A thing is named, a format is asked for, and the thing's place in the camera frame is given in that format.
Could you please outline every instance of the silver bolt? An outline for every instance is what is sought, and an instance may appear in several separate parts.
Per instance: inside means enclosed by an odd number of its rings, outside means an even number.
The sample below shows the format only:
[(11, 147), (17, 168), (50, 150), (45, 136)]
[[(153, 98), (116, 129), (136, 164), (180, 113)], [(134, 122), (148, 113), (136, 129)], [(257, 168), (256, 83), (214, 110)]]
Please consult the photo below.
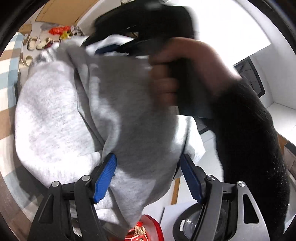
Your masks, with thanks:
[(238, 181), (237, 184), (242, 188), (246, 185), (243, 181)]
[(55, 187), (57, 187), (59, 185), (59, 182), (58, 181), (55, 181), (55, 182), (53, 182), (52, 183), (52, 186), (55, 188)]
[(87, 181), (90, 180), (90, 178), (91, 177), (89, 175), (85, 175), (85, 176), (82, 177), (82, 180), (85, 181), (85, 182), (87, 182)]
[(213, 175), (207, 175), (207, 179), (209, 181), (213, 181), (213, 180), (215, 180), (215, 177)]

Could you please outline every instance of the beige slipper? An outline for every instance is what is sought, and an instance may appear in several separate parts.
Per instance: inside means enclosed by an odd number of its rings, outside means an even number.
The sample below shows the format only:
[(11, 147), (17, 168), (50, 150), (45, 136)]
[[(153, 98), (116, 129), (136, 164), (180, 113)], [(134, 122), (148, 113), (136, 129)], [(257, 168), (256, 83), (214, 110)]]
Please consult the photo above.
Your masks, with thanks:
[(46, 38), (46, 39), (44, 39), (40, 44), (38, 44), (37, 46), (36, 46), (36, 49), (38, 49), (38, 50), (42, 50), (50, 41), (51, 41), (52, 39), (51, 38)]
[(29, 67), (32, 61), (33, 57), (31, 55), (27, 55), (24, 59), (20, 60), (19, 68)]
[(28, 50), (34, 50), (37, 42), (37, 37), (32, 37), (29, 39), (28, 44), (27, 44), (27, 49)]

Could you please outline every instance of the checkered bedding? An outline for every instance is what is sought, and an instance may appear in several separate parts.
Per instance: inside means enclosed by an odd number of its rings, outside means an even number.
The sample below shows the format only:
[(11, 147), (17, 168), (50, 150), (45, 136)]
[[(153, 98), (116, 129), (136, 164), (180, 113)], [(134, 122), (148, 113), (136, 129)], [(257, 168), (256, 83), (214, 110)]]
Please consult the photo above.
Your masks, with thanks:
[(46, 192), (20, 163), (15, 151), (14, 114), (23, 35), (16, 33), (0, 57), (0, 212), (15, 236), (27, 240)]

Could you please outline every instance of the black fuzzy sleeve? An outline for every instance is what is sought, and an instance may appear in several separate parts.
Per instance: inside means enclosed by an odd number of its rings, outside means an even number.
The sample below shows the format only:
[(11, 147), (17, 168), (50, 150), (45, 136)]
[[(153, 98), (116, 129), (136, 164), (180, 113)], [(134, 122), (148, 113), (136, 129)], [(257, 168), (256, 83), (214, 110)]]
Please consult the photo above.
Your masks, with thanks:
[(244, 81), (212, 103), (213, 120), (204, 123), (216, 135), (224, 182), (244, 181), (254, 196), (271, 240), (284, 231), (289, 184), (271, 115)]

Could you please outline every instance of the gray sweatshirt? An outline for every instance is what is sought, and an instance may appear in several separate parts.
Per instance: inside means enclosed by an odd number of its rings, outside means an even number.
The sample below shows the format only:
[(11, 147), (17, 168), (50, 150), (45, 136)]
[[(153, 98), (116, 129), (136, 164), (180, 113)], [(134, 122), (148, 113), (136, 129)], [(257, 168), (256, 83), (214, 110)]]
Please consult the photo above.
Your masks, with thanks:
[(149, 69), (147, 59), (89, 56), (61, 44), (33, 60), (16, 107), (17, 154), (47, 187), (75, 182), (108, 153), (117, 156), (115, 175), (95, 208), (99, 219), (121, 227), (121, 233), (112, 230), (118, 236), (169, 190), (187, 127), (186, 152), (195, 163), (205, 152), (193, 118), (153, 102)]

